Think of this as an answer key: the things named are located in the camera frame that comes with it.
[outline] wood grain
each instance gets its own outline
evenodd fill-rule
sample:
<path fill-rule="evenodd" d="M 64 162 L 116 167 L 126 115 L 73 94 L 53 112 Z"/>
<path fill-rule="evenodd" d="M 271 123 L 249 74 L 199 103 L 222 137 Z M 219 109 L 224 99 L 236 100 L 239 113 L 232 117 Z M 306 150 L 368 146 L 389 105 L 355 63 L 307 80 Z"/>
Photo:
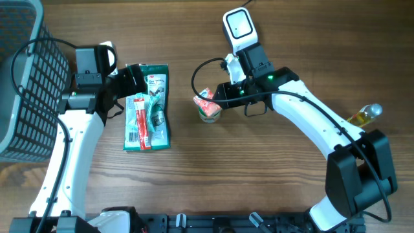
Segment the wood grain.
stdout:
<path fill-rule="evenodd" d="M 122 205 L 167 214 L 305 211 L 325 195 L 323 156 L 286 118 L 274 113 L 246 118 L 243 108 L 225 111 L 214 124 L 198 116 L 191 75 L 203 61 L 231 52 L 221 21 L 240 3 L 45 7 L 55 37 L 77 45 L 111 40 L 119 67 L 169 64 L 171 149 L 124 152 L 125 119 L 109 120 L 94 153 L 88 213 Z M 290 67 L 339 115 L 383 105 L 384 114 L 366 130 L 379 128 L 389 137 L 399 190 L 389 198 L 392 223 L 367 218 L 369 232 L 414 227 L 413 7 L 409 1 L 324 0 L 257 1 L 248 7 L 275 67 Z M 198 73 L 196 87 L 215 89 L 227 80 L 211 64 Z M 0 164 L 1 232 L 13 217 L 26 216 L 46 169 L 47 163 Z M 384 215 L 380 203 L 369 210 Z"/>

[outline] red wrapper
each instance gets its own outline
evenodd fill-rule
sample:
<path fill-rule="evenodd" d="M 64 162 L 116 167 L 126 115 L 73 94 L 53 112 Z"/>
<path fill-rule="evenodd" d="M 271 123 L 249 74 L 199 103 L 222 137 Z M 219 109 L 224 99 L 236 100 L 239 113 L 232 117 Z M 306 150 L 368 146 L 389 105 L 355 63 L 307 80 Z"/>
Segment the red wrapper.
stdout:
<path fill-rule="evenodd" d="M 134 99 L 136 123 L 138 124 L 138 134 L 140 136 L 140 148 L 141 150 L 150 150 L 151 144 L 149 143 L 147 116 L 144 103 L 144 98 Z"/>
<path fill-rule="evenodd" d="M 204 90 L 202 90 L 200 95 L 202 97 L 210 98 L 210 99 L 213 98 L 213 96 L 214 96 L 214 94 L 212 93 L 212 91 L 208 87 L 205 88 Z M 216 103 L 209 102 L 209 101 L 206 101 L 206 100 L 202 100 L 198 96 L 194 96 L 193 100 L 194 100 L 195 104 L 197 104 L 202 109 L 202 111 L 204 112 L 204 114 L 207 117 L 214 116 L 219 111 L 221 111 L 221 107 Z"/>

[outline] yellow bottle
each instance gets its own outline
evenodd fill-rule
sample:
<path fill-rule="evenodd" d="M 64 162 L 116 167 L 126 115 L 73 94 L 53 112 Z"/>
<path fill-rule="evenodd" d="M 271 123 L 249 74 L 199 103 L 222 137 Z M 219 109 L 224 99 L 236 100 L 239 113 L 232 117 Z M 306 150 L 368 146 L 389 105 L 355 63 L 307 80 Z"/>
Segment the yellow bottle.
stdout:
<path fill-rule="evenodd" d="M 354 126 L 363 127 L 373 122 L 382 113 L 380 104 L 369 104 L 363 107 L 357 114 L 348 118 L 348 122 Z"/>

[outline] wire mesh basket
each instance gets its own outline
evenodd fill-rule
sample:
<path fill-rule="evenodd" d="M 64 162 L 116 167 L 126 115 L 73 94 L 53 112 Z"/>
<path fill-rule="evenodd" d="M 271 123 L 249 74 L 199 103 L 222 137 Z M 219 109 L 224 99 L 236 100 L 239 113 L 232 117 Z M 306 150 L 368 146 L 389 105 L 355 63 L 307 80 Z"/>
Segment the wire mesh basket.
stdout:
<path fill-rule="evenodd" d="M 52 37 L 39 0 L 0 0 L 0 161 L 37 162 L 50 158 L 57 122 L 20 99 L 12 88 L 12 56 L 24 42 Z M 17 57 L 17 85 L 37 106 L 56 114 L 71 71 L 56 42 L 31 44 Z"/>

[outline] bottle cap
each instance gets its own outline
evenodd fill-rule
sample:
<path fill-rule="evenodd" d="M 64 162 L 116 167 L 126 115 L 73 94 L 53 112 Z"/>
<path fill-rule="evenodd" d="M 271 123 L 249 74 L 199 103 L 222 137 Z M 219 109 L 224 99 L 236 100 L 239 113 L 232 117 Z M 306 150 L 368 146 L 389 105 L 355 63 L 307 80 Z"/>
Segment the bottle cap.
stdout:
<path fill-rule="evenodd" d="M 371 104 L 367 109 L 368 115 L 377 117 L 382 113 L 382 106 L 380 104 Z"/>

